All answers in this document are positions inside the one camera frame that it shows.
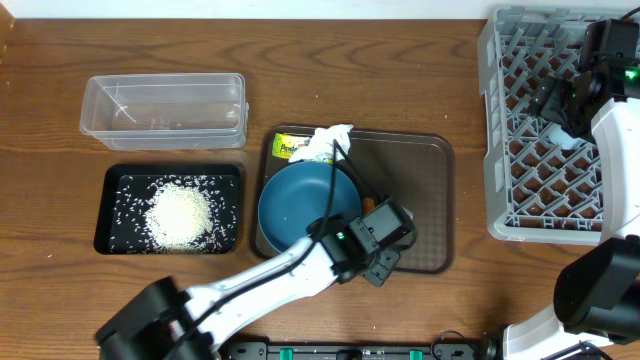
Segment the orange carrot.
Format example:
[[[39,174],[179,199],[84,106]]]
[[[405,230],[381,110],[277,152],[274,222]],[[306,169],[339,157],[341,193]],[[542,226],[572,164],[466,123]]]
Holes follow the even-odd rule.
[[[375,207],[376,207],[376,204],[372,198],[364,198],[362,200],[362,213],[364,215],[373,211]]]

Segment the dark blue plate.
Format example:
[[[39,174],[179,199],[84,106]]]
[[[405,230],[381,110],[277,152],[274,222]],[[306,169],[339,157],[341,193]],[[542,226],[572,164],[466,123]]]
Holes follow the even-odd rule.
[[[362,215],[356,186],[341,170],[316,162],[299,162],[277,172],[258,202],[258,224],[279,252],[308,234],[307,227],[325,214],[348,221]]]

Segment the light blue cup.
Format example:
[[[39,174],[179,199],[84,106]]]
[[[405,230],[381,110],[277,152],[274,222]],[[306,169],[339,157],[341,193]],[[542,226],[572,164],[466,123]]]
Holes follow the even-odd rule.
[[[553,145],[559,146],[562,150],[575,150],[583,144],[582,139],[571,137],[558,124],[551,124],[547,136]]]

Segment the white paper napkin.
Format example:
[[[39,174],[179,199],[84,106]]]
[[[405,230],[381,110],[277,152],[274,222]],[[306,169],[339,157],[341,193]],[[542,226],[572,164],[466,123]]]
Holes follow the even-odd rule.
[[[350,132],[353,128],[351,124],[317,128],[309,142],[292,154],[289,162],[333,163],[344,160],[351,147]]]

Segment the yellow green snack wrapper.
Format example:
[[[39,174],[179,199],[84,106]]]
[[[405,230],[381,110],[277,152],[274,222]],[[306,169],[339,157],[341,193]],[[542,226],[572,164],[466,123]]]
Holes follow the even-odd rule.
[[[272,142],[271,155],[280,159],[290,159],[300,148],[308,145],[309,136],[276,133]]]

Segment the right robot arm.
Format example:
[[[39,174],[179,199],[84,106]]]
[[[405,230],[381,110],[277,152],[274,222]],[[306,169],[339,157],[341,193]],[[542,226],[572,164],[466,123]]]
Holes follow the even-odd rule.
[[[639,338],[639,24],[629,14],[587,27],[578,75],[547,78],[533,114],[601,158],[603,223],[599,244],[566,266],[553,303],[505,328],[494,359],[568,359]]]

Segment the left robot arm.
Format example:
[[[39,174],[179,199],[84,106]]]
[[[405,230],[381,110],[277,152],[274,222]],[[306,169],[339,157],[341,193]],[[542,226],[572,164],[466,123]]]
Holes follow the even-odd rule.
[[[185,290],[170,277],[145,287],[95,334],[102,359],[212,359],[235,333],[296,300],[362,276],[393,272],[413,216],[391,198],[347,225],[321,219],[309,236],[233,277]]]

